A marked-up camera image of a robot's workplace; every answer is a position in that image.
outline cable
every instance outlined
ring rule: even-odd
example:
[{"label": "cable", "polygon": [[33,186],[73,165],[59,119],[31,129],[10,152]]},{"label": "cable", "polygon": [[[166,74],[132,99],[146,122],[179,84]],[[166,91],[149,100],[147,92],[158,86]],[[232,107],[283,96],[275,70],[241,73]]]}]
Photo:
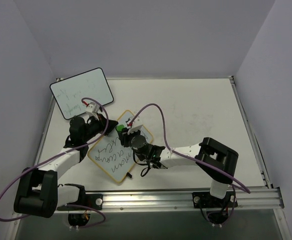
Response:
[{"label": "cable", "polygon": [[135,154],[135,151],[133,151],[133,150],[132,150],[132,158],[136,164],[138,164],[140,166],[148,166],[148,164],[146,164],[146,163],[139,163],[136,161],[136,154]]},{"label": "cable", "polygon": [[240,187],[240,186],[237,186],[236,184],[231,184],[231,186],[233,186],[233,187],[235,187],[235,188],[237,188],[237,189],[239,189],[239,190],[242,190],[243,192],[246,192],[246,190],[244,189],[244,188],[242,188],[242,187]]},{"label": "cable", "polygon": [[243,184],[241,183],[239,180],[237,180],[236,178],[234,178],[232,175],[224,172],[223,170],[220,170],[219,168],[215,167],[215,166],[212,166],[210,164],[207,164],[203,161],[200,161],[198,159],[195,159],[193,157],[190,157],[190,156],[187,156],[187,155],[184,155],[184,154],[181,154],[175,150],[173,150],[169,145],[168,145],[168,142],[167,142],[167,137],[166,137],[166,123],[165,123],[165,117],[164,117],[164,113],[162,112],[162,109],[160,108],[159,105],[155,104],[155,103],[149,103],[147,105],[145,105],[143,108],[141,108],[139,110],[139,112],[137,112],[137,114],[132,118],[131,120],[131,123],[136,119],[136,117],[144,110],[146,109],[147,107],[149,106],[155,106],[159,109],[160,111],[160,114],[161,114],[161,117],[162,117],[162,124],[163,124],[163,130],[164,130],[164,141],[165,141],[165,145],[166,147],[168,148],[168,150],[172,151],[174,154],[177,154],[183,158],[186,158],[186,159],[189,159],[189,160],[192,160],[192,161],[195,161],[196,163],[200,164],[200,165],[203,165],[203,166],[206,166],[212,170],[215,170],[216,172],[220,173],[220,174],[223,174],[224,176],[226,176],[227,178],[231,179],[232,181],[236,182],[237,184],[239,184],[241,186],[240,190],[243,190],[245,191],[246,193],[250,193],[250,190]]},{"label": "cable", "polygon": [[134,160],[134,162],[140,166],[147,166],[144,169],[141,170],[140,176],[143,178],[145,175],[147,175],[147,173],[149,173],[151,167],[150,167],[150,163],[139,163],[136,161],[136,154],[135,151],[132,150],[132,158]]},{"label": "cable", "polygon": [[106,221],[106,216],[99,210],[93,209],[93,208],[88,207],[88,206],[81,206],[81,205],[76,205],[76,204],[67,204],[67,206],[68,207],[82,208],[82,209],[94,211],[94,212],[98,213],[99,215],[101,215],[103,217],[103,219],[101,221],[94,222],[94,223],[91,223],[91,224],[88,224],[88,225],[85,225],[85,226],[79,226],[78,227],[79,229],[90,228],[90,227],[93,227],[95,225],[102,224],[102,223],[104,223]]},{"label": "cable", "polygon": [[[13,180],[12,180],[12,181],[11,181],[11,182],[10,182],[5,188],[4,188],[4,190],[0,193],[0,200],[2,199],[2,197],[4,196],[4,194],[8,191],[8,189],[9,189],[13,184],[14,184],[16,181],[18,181],[20,178],[22,178],[24,175],[26,175],[27,173],[33,171],[34,169],[36,169],[36,168],[38,168],[38,167],[40,167],[40,166],[42,166],[42,165],[44,165],[44,164],[47,164],[47,163],[51,162],[52,160],[54,160],[54,159],[56,159],[56,158],[58,158],[58,157],[60,157],[60,156],[62,156],[62,155],[64,155],[64,154],[70,153],[70,152],[72,152],[72,151],[74,151],[74,150],[78,150],[78,149],[80,149],[80,148],[84,148],[84,147],[86,147],[86,146],[89,146],[89,145],[93,144],[93,143],[95,143],[96,141],[98,141],[98,140],[99,140],[99,139],[105,134],[105,132],[106,132],[106,130],[107,130],[107,128],[108,128],[108,124],[109,124],[109,117],[108,117],[108,113],[107,113],[107,111],[105,110],[105,108],[104,108],[104,107],[103,107],[98,101],[96,101],[96,100],[94,100],[94,99],[92,99],[92,98],[84,97],[83,99],[81,99],[81,102],[83,103],[85,99],[90,100],[90,101],[93,101],[93,102],[95,102],[96,104],[98,104],[98,105],[101,107],[101,109],[102,109],[102,110],[105,112],[105,114],[106,114],[106,119],[107,119],[106,127],[105,127],[104,131],[100,134],[100,136],[97,137],[95,140],[93,140],[93,141],[87,143],[87,144],[84,144],[84,145],[81,145],[81,146],[78,146],[78,147],[74,147],[74,148],[72,148],[72,149],[70,149],[70,150],[67,150],[67,151],[65,151],[65,152],[61,152],[61,153],[59,153],[59,154],[57,154],[57,155],[55,155],[55,156],[49,158],[48,160],[45,160],[45,161],[43,161],[42,163],[39,163],[39,164],[37,164],[37,165],[35,165],[35,166],[33,166],[33,167],[31,167],[31,168],[25,170],[24,172],[22,172],[22,174],[20,174],[20,175],[17,176],[15,179],[13,179]],[[19,220],[19,219],[24,219],[24,218],[26,218],[26,217],[28,217],[28,216],[29,216],[29,215],[22,215],[22,216],[14,217],[14,218],[1,218],[1,217],[0,217],[0,222],[12,222],[12,221],[16,221],[16,220]]]},{"label": "cable", "polygon": [[215,214],[222,214],[223,211],[224,211],[224,209],[225,209],[225,208],[227,207],[227,205],[229,204],[230,199],[229,199],[229,201],[226,202],[226,205],[225,205],[220,211],[210,212],[210,213],[207,214],[207,216],[205,216],[205,214],[203,213],[202,206],[201,206],[201,203],[200,203],[200,200],[199,200],[198,205],[199,205],[199,208],[200,208],[200,212],[201,212],[201,215],[204,217],[204,219],[205,219],[206,221],[208,221],[208,222],[210,222],[210,223],[212,223],[212,224],[215,224],[215,225],[221,225],[221,226],[222,226],[222,225],[225,225],[225,224],[229,221],[229,219],[231,218],[231,216],[232,216],[233,213],[234,213],[234,209],[235,209],[235,206],[236,206],[236,191],[235,191],[235,187],[234,187],[234,186],[232,186],[232,190],[233,190],[233,194],[234,194],[234,200],[233,200],[233,205],[232,205],[232,208],[231,208],[231,213],[230,213],[230,215],[228,216],[228,218],[227,218],[224,222],[222,222],[222,223],[215,223],[215,222],[213,222],[213,221],[209,218],[209,216],[211,216],[211,215],[215,215]]}]

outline whiteboard with orange border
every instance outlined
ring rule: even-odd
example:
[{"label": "whiteboard with orange border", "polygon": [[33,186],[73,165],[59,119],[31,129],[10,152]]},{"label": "whiteboard with orange border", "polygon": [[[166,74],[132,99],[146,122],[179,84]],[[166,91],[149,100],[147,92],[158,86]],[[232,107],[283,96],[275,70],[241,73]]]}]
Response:
[{"label": "whiteboard with orange border", "polygon": [[[118,125],[123,124],[126,127],[126,121],[132,116],[131,111],[124,111],[117,120]],[[144,126],[140,131],[141,135],[147,139],[147,142],[152,143],[153,136],[150,131]],[[116,130],[97,141],[90,148],[88,157],[117,183],[123,181],[126,174],[135,164],[131,148],[121,146]]]}]

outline screw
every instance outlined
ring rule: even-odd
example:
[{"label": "screw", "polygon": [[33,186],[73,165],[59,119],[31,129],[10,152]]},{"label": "screw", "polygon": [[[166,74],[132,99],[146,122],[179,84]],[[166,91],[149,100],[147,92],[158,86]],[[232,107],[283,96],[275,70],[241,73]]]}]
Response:
[{"label": "screw", "polygon": [[101,198],[97,198],[96,199],[96,205],[100,206],[102,204],[102,199]]},{"label": "screw", "polygon": [[198,196],[196,196],[196,197],[194,197],[194,203],[199,203],[199,200],[200,200],[200,197],[198,197]]}]

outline cable clip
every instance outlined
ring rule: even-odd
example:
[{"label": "cable clip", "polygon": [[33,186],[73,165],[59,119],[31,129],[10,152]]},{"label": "cable clip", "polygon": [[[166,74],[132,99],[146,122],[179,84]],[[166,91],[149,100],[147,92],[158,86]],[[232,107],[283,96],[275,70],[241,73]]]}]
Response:
[{"label": "cable clip", "polygon": [[170,152],[170,156],[174,153],[173,151],[175,151],[176,148],[172,147],[170,148],[169,152]]},{"label": "cable clip", "polygon": [[69,156],[69,155],[70,155],[70,152],[67,152],[67,151],[68,151],[68,150],[66,150],[66,151],[61,151],[60,153],[62,154],[62,156],[63,156],[63,155],[68,155],[68,156]]}]

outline whiteboard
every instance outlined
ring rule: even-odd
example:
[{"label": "whiteboard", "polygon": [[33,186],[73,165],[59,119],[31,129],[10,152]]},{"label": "whiteboard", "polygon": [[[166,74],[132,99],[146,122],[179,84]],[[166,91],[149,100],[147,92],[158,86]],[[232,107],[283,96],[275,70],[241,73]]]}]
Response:
[{"label": "whiteboard", "polygon": [[[118,125],[123,124],[127,127],[126,121],[132,116],[133,114],[129,110],[124,111],[117,120]],[[142,126],[140,131],[147,142],[152,143],[153,136],[148,129]],[[132,149],[121,146],[115,130],[97,141],[89,150],[88,157],[117,183],[123,181],[126,174],[135,164],[132,157]]]},{"label": "whiteboard", "polygon": [[96,68],[50,85],[59,109],[65,119],[85,112],[82,98],[92,98],[102,105],[112,103],[114,98],[110,91],[104,72]]}]

